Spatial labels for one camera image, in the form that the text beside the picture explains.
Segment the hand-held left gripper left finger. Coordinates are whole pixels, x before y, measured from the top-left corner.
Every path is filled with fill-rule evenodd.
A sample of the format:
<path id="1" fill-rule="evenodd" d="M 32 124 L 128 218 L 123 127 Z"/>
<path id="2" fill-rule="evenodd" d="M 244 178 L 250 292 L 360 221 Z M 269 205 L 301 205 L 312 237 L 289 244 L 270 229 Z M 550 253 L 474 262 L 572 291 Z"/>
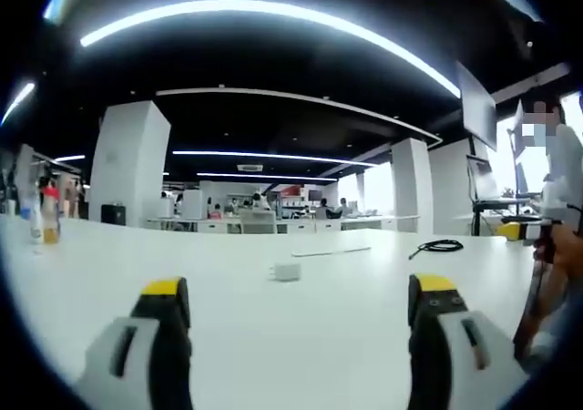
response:
<path id="1" fill-rule="evenodd" d="M 90 409 L 192 409 L 187 280 L 149 283 L 86 350 L 75 392 Z"/>

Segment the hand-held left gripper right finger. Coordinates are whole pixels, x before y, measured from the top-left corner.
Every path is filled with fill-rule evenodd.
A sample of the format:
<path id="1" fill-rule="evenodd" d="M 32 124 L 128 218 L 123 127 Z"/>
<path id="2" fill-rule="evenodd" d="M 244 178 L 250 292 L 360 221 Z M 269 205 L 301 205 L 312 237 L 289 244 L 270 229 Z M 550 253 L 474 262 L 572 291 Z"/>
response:
<path id="1" fill-rule="evenodd" d="M 500 409 L 528 379 L 510 338 L 446 277 L 409 277 L 409 409 Z"/>

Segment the person's right hand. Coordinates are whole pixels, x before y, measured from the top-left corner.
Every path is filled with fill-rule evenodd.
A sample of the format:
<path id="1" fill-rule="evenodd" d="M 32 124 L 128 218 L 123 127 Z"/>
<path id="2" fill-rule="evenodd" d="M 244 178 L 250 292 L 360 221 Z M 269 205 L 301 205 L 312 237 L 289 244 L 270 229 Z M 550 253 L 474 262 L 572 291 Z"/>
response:
<path id="1" fill-rule="evenodd" d="M 551 239 L 555 245 L 552 270 L 548 282 L 553 289 L 562 290 L 568 281 L 582 281 L 582 238 L 563 224 L 552 226 Z"/>

